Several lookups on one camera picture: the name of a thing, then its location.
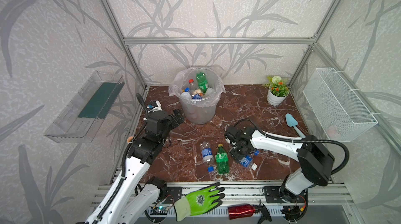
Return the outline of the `clear bottle blue label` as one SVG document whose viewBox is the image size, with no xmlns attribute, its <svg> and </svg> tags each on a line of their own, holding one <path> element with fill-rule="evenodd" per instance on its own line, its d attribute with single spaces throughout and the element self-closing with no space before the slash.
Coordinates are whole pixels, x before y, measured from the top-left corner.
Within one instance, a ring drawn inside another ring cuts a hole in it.
<svg viewBox="0 0 401 224">
<path fill-rule="evenodd" d="M 215 172 L 216 161 L 210 143 L 207 141 L 202 142 L 200 149 L 203 163 L 207 166 L 208 173 L 213 174 Z"/>
</svg>

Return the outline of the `clear bottle red label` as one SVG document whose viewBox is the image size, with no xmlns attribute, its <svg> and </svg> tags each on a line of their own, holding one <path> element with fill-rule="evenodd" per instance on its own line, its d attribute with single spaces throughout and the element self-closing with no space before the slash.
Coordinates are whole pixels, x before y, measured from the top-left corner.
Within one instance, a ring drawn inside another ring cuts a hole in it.
<svg viewBox="0 0 401 224">
<path fill-rule="evenodd" d="M 194 97 L 196 94 L 202 94 L 202 91 L 199 89 L 199 87 L 195 84 L 193 79 L 189 80 L 189 93 L 192 97 Z"/>
</svg>

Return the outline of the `white bottle red cap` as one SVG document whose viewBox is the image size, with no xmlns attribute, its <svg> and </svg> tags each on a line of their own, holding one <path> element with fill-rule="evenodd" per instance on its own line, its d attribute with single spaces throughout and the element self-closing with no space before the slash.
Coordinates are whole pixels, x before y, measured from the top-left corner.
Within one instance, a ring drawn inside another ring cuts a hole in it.
<svg viewBox="0 0 401 224">
<path fill-rule="evenodd" d="M 215 93 L 215 89 L 209 87 L 206 92 L 204 93 L 204 97 L 208 97 L 210 95 L 213 95 Z"/>
</svg>

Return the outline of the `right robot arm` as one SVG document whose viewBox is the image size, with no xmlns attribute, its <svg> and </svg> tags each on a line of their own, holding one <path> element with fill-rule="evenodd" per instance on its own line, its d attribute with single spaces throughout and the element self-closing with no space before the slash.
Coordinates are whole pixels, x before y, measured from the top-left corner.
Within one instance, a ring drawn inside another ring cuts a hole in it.
<svg viewBox="0 0 401 224">
<path fill-rule="evenodd" d="M 287 156 L 300 164 L 300 168 L 288 175 L 278 190 L 282 201 L 294 202 L 307 188 L 318 185 L 327 186 L 331 175 L 342 170 L 348 163 L 348 148 L 335 140 L 317 139 L 313 135 L 306 137 L 287 137 L 264 132 L 256 127 L 243 130 L 230 126 L 225 132 L 226 141 L 232 146 L 230 155 L 236 162 L 257 150 L 263 149 Z M 326 144 L 343 149 L 344 159 L 334 168 L 335 157 L 326 148 Z"/>
</svg>

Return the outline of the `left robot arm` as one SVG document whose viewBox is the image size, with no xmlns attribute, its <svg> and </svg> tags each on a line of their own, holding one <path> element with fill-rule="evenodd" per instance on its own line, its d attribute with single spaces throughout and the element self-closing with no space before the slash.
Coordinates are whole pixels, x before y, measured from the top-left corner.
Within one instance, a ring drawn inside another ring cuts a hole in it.
<svg viewBox="0 0 401 224">
<path fill-rule="evenodd" d="M 162 152 L 170 131 L 184 122 L 181 110 L 151 111 L 146 115 L 144 135 L 130 140 L 124 152 L 121 172 L 87 224 L 133 224 L 166 190 L 161 179 L 151 179 L 136 193 L 140 180 Z"/>
</svg>

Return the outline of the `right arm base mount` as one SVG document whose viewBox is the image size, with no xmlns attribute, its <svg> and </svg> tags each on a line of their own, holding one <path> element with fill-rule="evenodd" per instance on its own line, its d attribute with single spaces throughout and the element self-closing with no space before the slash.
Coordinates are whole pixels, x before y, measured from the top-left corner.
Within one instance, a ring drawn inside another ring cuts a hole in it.
<svg viewBox="0 0 401 224">
<path fill-rule="evenodd" d="M 281 190 L 281 186 L 265 186 L 262 193 L 266 203 L 272 204 L 301 204 L 308 200 L 308 190 L 303 190 L 300 194 L 294 195 L 286 190 Z"/>
</svg>

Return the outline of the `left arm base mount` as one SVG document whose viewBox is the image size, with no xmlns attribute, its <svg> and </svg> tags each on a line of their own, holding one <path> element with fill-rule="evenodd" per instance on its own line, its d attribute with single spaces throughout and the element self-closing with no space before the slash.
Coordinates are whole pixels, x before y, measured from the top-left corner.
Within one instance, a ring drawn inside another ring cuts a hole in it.
<svg viewBox="0 0 401 224">
<path fill-rule="evenodd" d="M 159 199 L 153 204 L 173 204 L 183 196 L 182 190 L 180 186 L 168 186 L 161 191 Z"/>
</svg>

